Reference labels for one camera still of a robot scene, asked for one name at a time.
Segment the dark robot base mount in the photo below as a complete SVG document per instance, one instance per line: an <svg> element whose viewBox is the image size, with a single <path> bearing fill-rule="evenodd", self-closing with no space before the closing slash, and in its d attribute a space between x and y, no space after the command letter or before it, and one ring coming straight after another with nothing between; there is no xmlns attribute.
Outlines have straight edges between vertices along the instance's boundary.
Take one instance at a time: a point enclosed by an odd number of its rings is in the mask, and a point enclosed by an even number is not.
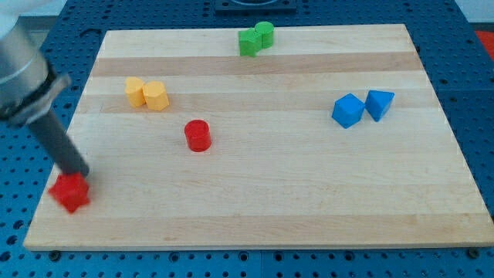
<svg viewBox="0 0 494 278"><path fill-rule="evenodd" d="M215 12L295 12L296 0L214 0Z"/></svg>

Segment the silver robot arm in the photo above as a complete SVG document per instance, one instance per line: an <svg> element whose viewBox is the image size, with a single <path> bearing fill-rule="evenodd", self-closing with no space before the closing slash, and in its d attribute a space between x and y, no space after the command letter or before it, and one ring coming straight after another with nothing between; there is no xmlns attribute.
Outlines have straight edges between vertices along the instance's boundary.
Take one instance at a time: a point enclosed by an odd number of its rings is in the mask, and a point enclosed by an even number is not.
<svg viewBox="0 0 494 278"><path fill-rule="evenodd" d="M19 16L48 0L1 2L1 119L30 124L46 115L60 92L71 84L57 74L36 47Z"/></svg>

